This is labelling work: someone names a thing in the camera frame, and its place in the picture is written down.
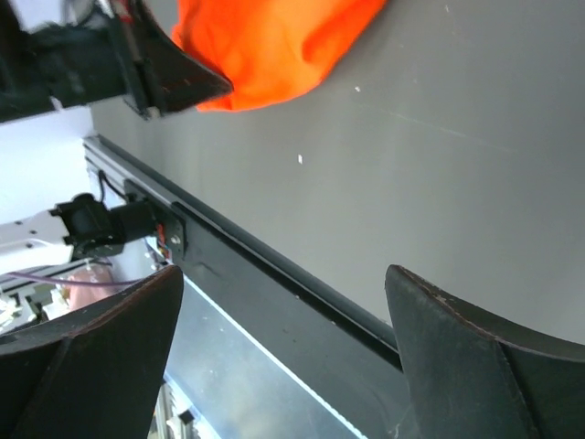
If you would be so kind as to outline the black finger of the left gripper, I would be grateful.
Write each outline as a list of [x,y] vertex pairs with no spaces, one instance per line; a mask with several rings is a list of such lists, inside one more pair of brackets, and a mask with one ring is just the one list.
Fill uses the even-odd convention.
[[173,114],[233,91],[226,77],[190,57],[170,39],[146,2],[132,2],[132,18],[149,108]]

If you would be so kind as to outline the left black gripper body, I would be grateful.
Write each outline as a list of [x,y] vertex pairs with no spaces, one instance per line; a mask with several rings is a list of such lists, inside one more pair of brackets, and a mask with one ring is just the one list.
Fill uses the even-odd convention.
[[66,1],[64,23],[22,28],[1,4],[1,119],[18,119],[122,96],[146,113],[146,85],[132,32],[134,1]]

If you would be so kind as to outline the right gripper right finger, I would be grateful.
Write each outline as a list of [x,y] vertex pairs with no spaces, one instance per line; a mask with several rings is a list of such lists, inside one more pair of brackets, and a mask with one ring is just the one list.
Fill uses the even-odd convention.
[[391,265],[385,290],[423,438],[581,438],[584,347]]

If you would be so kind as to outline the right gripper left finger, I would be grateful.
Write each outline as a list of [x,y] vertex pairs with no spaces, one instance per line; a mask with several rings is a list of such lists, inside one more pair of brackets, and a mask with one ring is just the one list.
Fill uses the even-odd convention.
[[4,438],[145,438],[184,292],[170,265],[1,337]]

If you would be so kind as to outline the orange t shirt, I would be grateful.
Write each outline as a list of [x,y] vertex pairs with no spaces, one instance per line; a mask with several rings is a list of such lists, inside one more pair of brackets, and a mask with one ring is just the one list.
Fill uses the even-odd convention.
[[385,7],[381,0],[180,1],[173,41],[232,91],[201,112],[244,112],[318,87]]

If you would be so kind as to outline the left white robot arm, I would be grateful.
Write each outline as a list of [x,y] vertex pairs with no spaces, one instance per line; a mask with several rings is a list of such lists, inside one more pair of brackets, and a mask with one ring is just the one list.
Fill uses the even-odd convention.
[[[1,118],[5,122],[115,97],[144,119],[230,93],[230,81],[188,56],[143,1],[67,1],[74,20],[24,30],[1,4]],[[149,201],[108,209],[82,194],[2,227],[1,252],[57,259],[114,255],[156,230]]]

